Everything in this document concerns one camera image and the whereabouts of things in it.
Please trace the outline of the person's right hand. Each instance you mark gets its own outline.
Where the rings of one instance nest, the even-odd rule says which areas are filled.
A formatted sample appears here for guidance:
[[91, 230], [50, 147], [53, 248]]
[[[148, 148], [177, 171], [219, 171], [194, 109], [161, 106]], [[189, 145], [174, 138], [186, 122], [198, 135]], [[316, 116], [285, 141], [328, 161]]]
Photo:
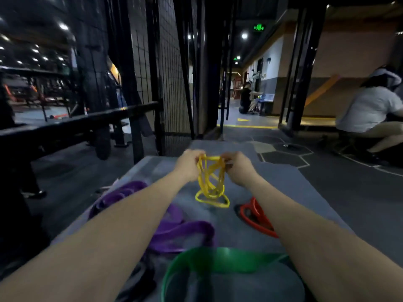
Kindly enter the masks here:
[[251, 160], [242, 152], [237, 152], [237, 159], [234, 167], [226, 172], [231, 181], [239, 186], [249, 189], [250, 186], [259, 178]]

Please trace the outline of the person's left hand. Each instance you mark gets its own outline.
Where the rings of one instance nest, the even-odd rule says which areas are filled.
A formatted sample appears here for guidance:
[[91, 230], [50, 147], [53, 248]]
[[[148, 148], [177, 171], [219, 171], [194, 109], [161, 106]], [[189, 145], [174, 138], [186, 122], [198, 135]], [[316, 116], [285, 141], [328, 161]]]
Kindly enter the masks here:
[[198, 161], [193, 161], [188, 156], [188, 149], [177, 159], [173, 173], [183, 184], [194, 182], [199, 177]]

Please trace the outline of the yellow resistance band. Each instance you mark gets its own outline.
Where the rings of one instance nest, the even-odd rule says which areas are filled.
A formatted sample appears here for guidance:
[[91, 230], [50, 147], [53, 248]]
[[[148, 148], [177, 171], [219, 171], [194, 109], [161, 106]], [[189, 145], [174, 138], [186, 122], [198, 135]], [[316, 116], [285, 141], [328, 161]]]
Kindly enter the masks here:
[[230, 200], [225, 194], [226, 163], [220, 156], [203, 154], [197, 162], [199, 191], [195, 200], [217, 208], [229, 208]]

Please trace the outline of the person's left forearm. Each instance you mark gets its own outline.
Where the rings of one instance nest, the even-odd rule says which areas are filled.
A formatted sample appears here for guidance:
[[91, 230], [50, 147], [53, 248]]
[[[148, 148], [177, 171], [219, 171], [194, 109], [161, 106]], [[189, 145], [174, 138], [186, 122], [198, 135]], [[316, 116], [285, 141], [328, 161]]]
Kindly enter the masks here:
[[99, 213], [2, 281], [0, 302], [113, 302], [188, 182], [170, 172]]

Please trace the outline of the person's right forearm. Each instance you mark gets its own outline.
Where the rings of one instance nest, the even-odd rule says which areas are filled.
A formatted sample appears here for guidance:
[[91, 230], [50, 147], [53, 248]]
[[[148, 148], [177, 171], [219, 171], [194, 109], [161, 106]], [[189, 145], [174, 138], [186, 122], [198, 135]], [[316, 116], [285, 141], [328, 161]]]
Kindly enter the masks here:
[[243, 185], [259, 202], [319, 302], [403, 302], [403, 268], [378, 249], [257, 174]]

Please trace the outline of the red resistance band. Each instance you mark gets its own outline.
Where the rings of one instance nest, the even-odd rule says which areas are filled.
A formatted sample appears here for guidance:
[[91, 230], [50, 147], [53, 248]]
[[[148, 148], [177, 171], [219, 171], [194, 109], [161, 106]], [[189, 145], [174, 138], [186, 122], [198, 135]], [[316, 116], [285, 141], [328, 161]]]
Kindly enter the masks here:
[[279, 238], [255, 197], [244, 204], [236, 205], [234, 211], [236, 216], [249, 227], [269, 237]]

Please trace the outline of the blue chair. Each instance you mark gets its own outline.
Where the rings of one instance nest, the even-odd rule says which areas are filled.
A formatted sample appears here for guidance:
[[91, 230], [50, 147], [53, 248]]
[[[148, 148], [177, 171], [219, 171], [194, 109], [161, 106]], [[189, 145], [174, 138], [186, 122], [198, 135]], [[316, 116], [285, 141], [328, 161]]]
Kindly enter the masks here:
[[275, 94], [262, 94], [259, 96], [259, 116], [270, 116], [273, 111]]

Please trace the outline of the purple resistance band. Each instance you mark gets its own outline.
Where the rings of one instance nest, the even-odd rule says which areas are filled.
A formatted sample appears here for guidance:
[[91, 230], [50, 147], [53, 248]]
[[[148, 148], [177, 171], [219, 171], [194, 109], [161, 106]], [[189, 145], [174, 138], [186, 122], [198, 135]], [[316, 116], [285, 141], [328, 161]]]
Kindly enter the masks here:
[[[112, 192], [103, 194], [91, 207], [88, 220], [147, 186], [142, 181], [131, 181]], [[183, 212], [174, 204], [169, 205], [166, 213], [167, 217], [164, 217], [159, 223], [148, 245], [148, 250], [159, 254], [181, 253], [186, 251], [187, 248], [176, 245], [174, 243], [175, 239], [189, 238], [196, 234], [202, 236], [202, 246], [214, 246], [215, 229], [211, 223], [207, 221], [185, 221]]]

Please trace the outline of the green resistance band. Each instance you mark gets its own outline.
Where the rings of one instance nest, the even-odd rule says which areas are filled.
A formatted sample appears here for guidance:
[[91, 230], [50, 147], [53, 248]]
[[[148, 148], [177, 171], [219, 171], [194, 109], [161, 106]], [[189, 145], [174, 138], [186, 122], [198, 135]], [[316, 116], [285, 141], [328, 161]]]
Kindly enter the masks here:
[[161, 285], [160, 302], [168, 302], [169, 283], [183, 269], [195, 272], [199, 277], [217, 274], [252, 274], [264, 266], [290, 263], [286, 253], [265, 253], [236, 248], [198, 247], [177, 255], [168, 266]]

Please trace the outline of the black resistance band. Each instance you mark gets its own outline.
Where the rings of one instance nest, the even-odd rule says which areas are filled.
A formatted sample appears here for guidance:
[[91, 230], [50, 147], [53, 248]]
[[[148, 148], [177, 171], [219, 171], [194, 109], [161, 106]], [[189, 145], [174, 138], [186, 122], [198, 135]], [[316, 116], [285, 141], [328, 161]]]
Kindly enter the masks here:
[[145, 302], [157, 287], [154, 276], [153, 263], [143, 259], [131, 273], [115, 302]]

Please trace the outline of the black metal rack frame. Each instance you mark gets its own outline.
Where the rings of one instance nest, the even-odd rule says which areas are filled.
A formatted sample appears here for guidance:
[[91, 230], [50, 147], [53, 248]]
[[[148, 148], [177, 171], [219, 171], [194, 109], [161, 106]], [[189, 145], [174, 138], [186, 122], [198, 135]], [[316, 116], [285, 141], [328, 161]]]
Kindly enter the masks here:
[[324, 0], [301, 0], [298, 4], [293, 50], [279, 119], [279, 129], [289, 137], [301, 130], [326, 9]]

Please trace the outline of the black horizontal rail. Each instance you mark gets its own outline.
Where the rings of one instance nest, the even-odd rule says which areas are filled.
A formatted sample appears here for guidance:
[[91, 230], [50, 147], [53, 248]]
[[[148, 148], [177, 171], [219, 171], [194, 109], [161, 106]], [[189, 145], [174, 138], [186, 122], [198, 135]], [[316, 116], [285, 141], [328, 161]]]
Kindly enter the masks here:
[[39, 158], [72, 147], [81, 142], [93, 141], [97, 157], [105, 161], [111, 153], [110, 125], [123, 119], [138, 120], [147, 112], [155, 111], [157, 149], [161, 155], [162, 136], [159, 119], [160, 104], [156, 101], [107, 111], [76, 116], [41, 125], [26, 125], [0, 131], [0, 161], [4, 163]]

